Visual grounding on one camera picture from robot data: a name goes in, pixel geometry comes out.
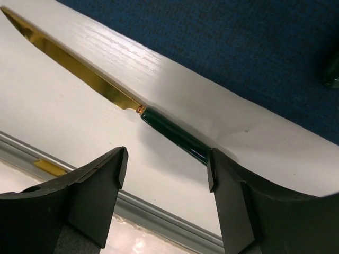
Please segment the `gold spoon green handle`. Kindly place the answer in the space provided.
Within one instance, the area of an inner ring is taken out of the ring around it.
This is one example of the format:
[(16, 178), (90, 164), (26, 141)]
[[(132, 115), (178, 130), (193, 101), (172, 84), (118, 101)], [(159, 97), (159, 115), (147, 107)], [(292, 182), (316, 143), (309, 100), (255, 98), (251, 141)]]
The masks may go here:
[(338, 89), (338, 41), (328, 50), (322, 61), (320, 80), (325, 86)]

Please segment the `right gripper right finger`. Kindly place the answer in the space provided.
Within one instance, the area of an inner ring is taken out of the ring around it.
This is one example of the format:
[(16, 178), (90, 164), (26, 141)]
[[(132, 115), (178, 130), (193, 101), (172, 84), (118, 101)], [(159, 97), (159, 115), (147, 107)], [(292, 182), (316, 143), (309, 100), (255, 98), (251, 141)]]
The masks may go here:
[(338, 194), (279, 186), (218, 149), (207, 168), (225, 253), (338, 253)]

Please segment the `navy blue whale placemat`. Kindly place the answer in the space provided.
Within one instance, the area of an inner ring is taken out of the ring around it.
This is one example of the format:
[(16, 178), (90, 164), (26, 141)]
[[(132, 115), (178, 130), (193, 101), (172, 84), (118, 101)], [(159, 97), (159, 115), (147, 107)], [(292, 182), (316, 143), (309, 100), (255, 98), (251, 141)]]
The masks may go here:
[(222, 87), (338, 143), (338, 1), (64, 1)]

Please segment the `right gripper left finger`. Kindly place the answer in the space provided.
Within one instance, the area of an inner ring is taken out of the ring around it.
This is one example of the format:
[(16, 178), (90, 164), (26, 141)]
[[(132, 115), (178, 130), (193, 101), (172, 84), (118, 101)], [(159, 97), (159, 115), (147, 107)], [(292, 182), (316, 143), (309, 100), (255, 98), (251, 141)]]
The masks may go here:
[(128, 162), (117, 147), (69, 173), (1, 194), (1, 253), (99, 253)]

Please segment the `gold knife green handle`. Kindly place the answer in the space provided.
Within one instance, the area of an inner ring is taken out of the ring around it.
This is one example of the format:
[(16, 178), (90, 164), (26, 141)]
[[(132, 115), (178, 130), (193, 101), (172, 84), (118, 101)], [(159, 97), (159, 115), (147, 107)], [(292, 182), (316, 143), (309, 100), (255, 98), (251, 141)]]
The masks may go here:
[(112, 79), (86, 63), (22, 16), (5, 6), (1, 7), (1, 11), (18, 32), (39, 51), (120, 109), (135, 111), (154, 130), (171, 140), (196, 160), (204, 165), (208, 164), (210, 147), (204, 142), (173, 123), (155, 108), (138, 101)]

